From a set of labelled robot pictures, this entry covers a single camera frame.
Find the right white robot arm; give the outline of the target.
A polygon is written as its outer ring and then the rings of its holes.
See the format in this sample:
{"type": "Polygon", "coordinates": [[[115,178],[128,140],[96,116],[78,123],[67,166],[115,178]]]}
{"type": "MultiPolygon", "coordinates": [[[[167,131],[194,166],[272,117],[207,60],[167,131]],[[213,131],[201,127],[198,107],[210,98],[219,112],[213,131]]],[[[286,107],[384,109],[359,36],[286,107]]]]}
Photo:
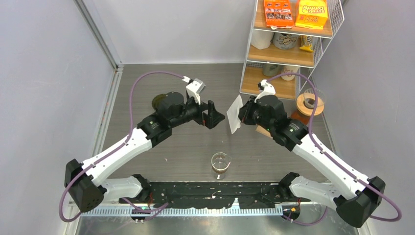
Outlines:
{"type": "Polygon", "coordinates": [[[231,132],[241,124],[264,128],[271,138],[288,151],[308,161],[324,175],[330,185],[318,183],[290,172],[281,181],[279,194],[292,201],[306,198],[335,210],[350,226],[360,228],[380,205],[382,198],[371,188],[384,192],[385,182],[355,170],[330,149],[301,121],[291,119],[274,95],[250,96],[246,103],[238,96],[227,111],[231,132]]]}

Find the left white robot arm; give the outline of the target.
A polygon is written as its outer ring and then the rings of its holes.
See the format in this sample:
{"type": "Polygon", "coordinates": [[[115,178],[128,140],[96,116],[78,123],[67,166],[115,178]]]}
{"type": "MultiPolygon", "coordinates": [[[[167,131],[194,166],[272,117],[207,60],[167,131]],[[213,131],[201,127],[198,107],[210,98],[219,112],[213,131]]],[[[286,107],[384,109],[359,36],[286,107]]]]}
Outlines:
{"type": "Polygon", "coordinates": [[[123,197],[146,202],[150,186],[141,175],[123,179],[108,177],[135,156],[170,137],[174,127],[194,121],[212,129],[225,119],[213,101],[198,102],[179,92],[157,95],[152,105],[154,113],[134,126],[125,138],[81,163],[73,159],[66,164],[64,186],[81,212],[89,212],[103,201],[123,197]]]}

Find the clear glass dripper cone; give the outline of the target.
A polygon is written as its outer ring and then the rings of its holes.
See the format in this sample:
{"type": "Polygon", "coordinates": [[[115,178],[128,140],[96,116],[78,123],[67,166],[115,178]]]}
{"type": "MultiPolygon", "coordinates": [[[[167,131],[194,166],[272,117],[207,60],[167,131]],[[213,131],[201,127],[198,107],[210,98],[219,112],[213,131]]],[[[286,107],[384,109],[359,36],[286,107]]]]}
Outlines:
{"type": "Polygon", "coordinates": [[[304,91],[302,97],[304,98],[303,103],[308,109],[314,109],[315,106],[321,107],[325,104],[325,95],[319,89],[309,88],[304,91]]]}

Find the white paper coffee filter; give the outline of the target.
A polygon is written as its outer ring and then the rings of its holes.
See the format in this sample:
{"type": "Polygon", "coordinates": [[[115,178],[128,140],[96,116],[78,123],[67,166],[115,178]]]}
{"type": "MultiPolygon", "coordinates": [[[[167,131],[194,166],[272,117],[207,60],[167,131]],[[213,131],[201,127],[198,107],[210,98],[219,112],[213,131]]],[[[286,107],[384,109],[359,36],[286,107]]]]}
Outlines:
{"type": "Polygon", "coordinates": [[[241,95],[238,95],[234,102],[227,110],[227,117],[229,121],[229,126],[231,130],[231,134],[234,134],[236,130],[241,127],[241,120],[239,119],[238,115],[240,113],[240,109],[243,107],[243,100],[241,95]]]}

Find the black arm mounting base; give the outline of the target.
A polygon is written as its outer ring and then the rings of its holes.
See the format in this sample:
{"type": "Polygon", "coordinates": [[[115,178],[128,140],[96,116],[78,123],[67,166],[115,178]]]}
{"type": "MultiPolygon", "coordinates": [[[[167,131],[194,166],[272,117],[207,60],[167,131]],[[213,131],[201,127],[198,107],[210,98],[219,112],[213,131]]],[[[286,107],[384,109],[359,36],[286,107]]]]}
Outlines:
{"type": "Polygon", "coordinates": [[[298,198],[272,182],[150,182],[130,201],[173,209],[228,209],[235,202],[241,209],[270,209],[298,198]]]}

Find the wooden ring dripper holder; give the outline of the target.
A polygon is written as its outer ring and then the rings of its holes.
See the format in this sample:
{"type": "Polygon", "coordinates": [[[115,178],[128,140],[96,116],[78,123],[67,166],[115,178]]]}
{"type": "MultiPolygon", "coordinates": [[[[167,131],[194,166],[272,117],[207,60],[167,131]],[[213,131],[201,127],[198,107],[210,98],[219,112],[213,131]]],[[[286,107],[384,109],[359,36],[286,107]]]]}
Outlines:
{"type": "Polygon", "coordinates": [[[324,99],[321,98],[319,95],[315,96],[312,93],[302,93],[298,96],[296,100],[297,110],[305,115],[310,117],[312,115],[313,110],[316,108],[314,115],[320,115],[324,110],[324,99]]]}

